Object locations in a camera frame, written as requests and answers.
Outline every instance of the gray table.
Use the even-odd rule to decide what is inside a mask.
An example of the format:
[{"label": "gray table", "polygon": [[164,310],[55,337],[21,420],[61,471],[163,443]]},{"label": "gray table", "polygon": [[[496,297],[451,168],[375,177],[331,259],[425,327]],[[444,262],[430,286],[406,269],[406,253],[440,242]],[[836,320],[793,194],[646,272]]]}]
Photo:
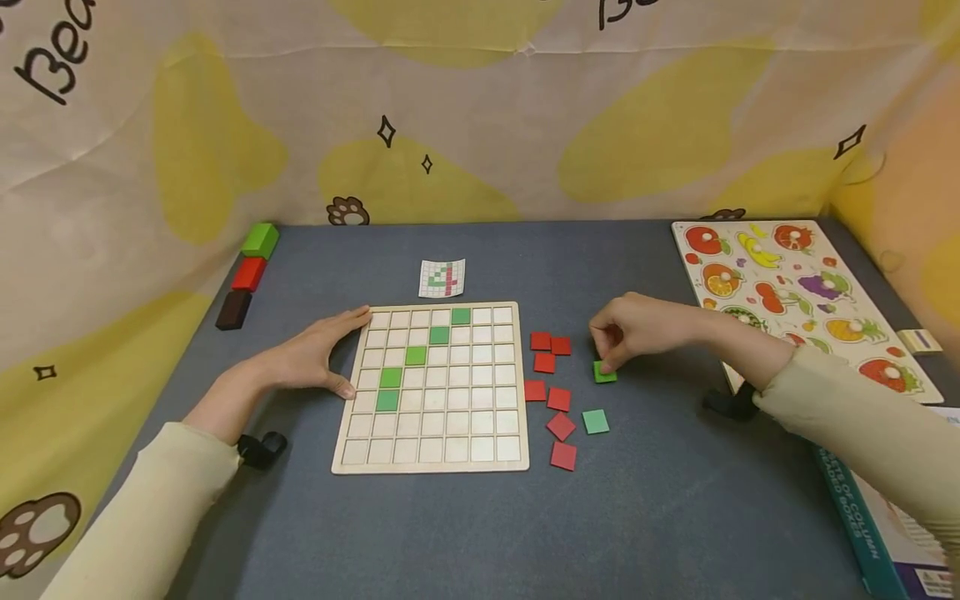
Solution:
[{"label": "gray table", "polygon": [[[823,226],[891,324],[917,326],[850,234]],[[607,300],[636,290],[694,302],[665,221],[283,228],[243,329],[213,326],[225,283],[108,496],[218,373],[348,307],[429,303],[417,298],[420,260],[461,257],[464,301],[516,300],[524,332],[572,336],[550,382],[578,409],[605,409],[611,433],[578,431],[576,472],[552,468],[551,411],[531,403],[529,471],[334,476],[342,403],[277,393],[250,431],[286,434],[287,454],[267,473],[241,469],[171,598],[869,597],[807,444],[763,416],[737,424],[699,409],[726,385],[718,362],[685,349],[592,382],[587,320]],[[356,341],[332,358],[347,376]],[[921,362],[956,405],[946,359]]]}]

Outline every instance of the fruit puzzle board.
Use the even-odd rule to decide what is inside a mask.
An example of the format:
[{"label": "fruit puzzle board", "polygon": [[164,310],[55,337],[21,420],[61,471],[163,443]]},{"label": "fruit puzzle board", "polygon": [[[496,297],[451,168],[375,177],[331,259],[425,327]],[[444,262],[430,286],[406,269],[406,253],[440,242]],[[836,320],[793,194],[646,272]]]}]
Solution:
[{"label": "fruit puzzle board", "polygon": [[376,306],[360,332],[332,471],[530,467],[516,302]]},{"label": "fruit puzzle board", "polygon": [[[847,361],[923,404],[944,398],[813,221],[678,222],[698,301]],[[724,365],[731,387],[743,383]]]}]

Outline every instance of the red tile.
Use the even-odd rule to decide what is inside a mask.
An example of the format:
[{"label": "red tile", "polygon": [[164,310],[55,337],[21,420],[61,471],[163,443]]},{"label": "red tile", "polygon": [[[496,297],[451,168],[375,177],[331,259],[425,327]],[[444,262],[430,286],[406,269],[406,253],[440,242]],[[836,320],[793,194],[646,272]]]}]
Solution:
[{"label": "red tile", "polygon": [[577,465],[577,446],[554,442],[553,452],[550,454],[550,464],[554,467],[573,470]]},{"label": "red tile", "polygon": [[550,334],[546,331],[534,331],[530,334],[530,349],[550,351]]},{"label": "red tile", "polygon": [[553,354],[538,352],[534,354],[534,371],[553,372],[557,369],[557,357]]},{"label": "red tile", "polygon": [[550,351],[557,356],[569,356],[570,338],[550,338]]},{"label": "red tile", "polygon": [[568,417],[566,413],[557,413],[553,416],[553,419],[546,424],[546,428],[562,442],[570,437],[573,430],[577,428],[577,424],[570,420],[570,417]]},{"label": "red tile", "polygon": [[543,402],[546,400],[546,383],[542,381],[524,381],[523,395],[528,402]]},{"label": "red tile", "polygon": [[546,407],[555,411],[570,412],[570,391],[563,388],[550,388],[550,398],[546,401]]},{"label": "red tile", "polygon": [[266,268],[266,258],[247,256],[240,263],[240,268],[237,269],[237,274],[233,277],[230,289],[255,292],[256,287],[260,285],[260,278],[263,277],[263,270]]}]

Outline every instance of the green square tile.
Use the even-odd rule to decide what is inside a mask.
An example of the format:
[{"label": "green square tile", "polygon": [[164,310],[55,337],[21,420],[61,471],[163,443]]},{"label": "green square tile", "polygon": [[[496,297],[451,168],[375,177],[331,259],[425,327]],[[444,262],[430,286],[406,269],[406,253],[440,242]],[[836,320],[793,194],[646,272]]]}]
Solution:
[{"label": "green square tile", "polygon": [[430,327],[430,344],[449,344],[449,327]]},{"label": "green square tile", "polygon": [[602,364],[602,360],[593,361],[593,381],[596,381],[597,383],[610,383],[611,381],[616,381],[616,371],[610,373],[609,375],[604,375],[600,372],[600,365]]},{"label": "green square tile", "polygon": [[393,368],[393,369],[384,369],[380,372],[380,387],[381,388],[398,388],[400,387],[400,376],[403,375],[403,369]]},{"label": "green square tile", "polygon": [[587,435],[607,433],[610,431],[610,426],[607,425],[607,413],[603,412],[603,409],[586,411],[584,413],[584,427],[587,429]]},{"label": "green square tile", "polygon": [[426,364],[426,346],[410,346],[407,349],[407,367]]},{"label": "green square tile", "polygon": [[376,395],[376,410],[395,411],[400,402],[400,390],[380,390]]},{"label": "green square tile", "polygon": [[470,324],[470,309],[469,308],[454,308],[450,314],[450,322],[455,325],[469,325]]}]

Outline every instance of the sleeve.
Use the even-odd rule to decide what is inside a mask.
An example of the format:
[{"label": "sleeve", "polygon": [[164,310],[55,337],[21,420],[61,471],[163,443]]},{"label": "sleeve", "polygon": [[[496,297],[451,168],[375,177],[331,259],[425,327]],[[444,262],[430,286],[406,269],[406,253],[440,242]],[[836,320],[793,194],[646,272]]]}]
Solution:
[{"label": "sleeve", "polygon": [[835,356],[799,348],[754,398],[784,428],[818,444],[944,547],[960,598],[960,431]]},{"label": "sleeve", "polygon": [[166,423],[41,600],[162,598],[200,519],[239,465],[235,447]]}]

